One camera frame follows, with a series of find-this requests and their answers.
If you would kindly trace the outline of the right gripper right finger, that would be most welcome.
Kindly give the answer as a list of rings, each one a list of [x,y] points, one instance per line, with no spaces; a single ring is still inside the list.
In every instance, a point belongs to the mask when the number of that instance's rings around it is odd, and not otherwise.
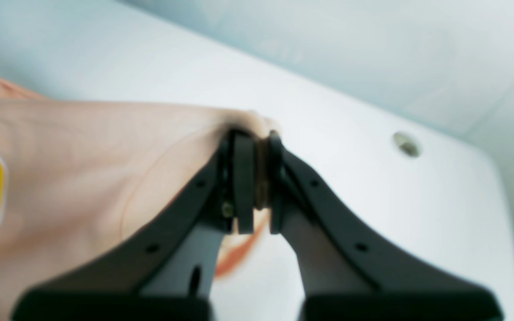
[[[424,262],[357,217],[269,135],[273,233],[297,255],[300,321],[502,321],[494,294]]]

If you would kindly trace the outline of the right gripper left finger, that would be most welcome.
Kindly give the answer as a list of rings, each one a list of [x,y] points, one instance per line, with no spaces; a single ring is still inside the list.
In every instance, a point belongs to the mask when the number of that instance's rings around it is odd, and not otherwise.
[[[14,321],[212,321],[225,235],[254,232],[256,142],[227,134],[210,161],[116,248],[27,291]]]

